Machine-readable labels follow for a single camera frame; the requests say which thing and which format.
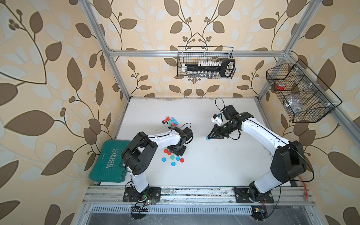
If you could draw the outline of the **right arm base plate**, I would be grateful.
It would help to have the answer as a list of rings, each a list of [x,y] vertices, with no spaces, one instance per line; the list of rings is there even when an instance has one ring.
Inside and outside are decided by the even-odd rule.
[[[234,195],[237,203],[274,203],[272,193],[260,193],[256,188],[234,187]]]

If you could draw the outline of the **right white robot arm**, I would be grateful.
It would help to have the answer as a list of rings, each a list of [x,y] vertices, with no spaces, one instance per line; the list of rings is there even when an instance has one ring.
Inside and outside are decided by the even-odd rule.
[[[221,113],[211,118],[214,128],[206,137],[208,140],[230,138],[234,131],[245,132],[255,138],[272,156],[270,170],[249,185],[252,197],[264,194],[307,170],[303,146],[298,141],[289,141],[264,125],[249,112],[239,113],[233,105],[224,107]]]

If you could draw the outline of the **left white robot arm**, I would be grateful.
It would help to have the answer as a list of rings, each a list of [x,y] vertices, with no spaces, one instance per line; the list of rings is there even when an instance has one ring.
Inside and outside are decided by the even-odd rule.
[[[167,149],[173,155],[182,156],[186,150],[185,145],[193,137],[193,131],[189,127],[175,127],[166,133],[152,136],[139,132],[121,154],[125,166],[131,171],[130,178],[136,193],[143,194],[149,187],[145,171],[157,149]]]

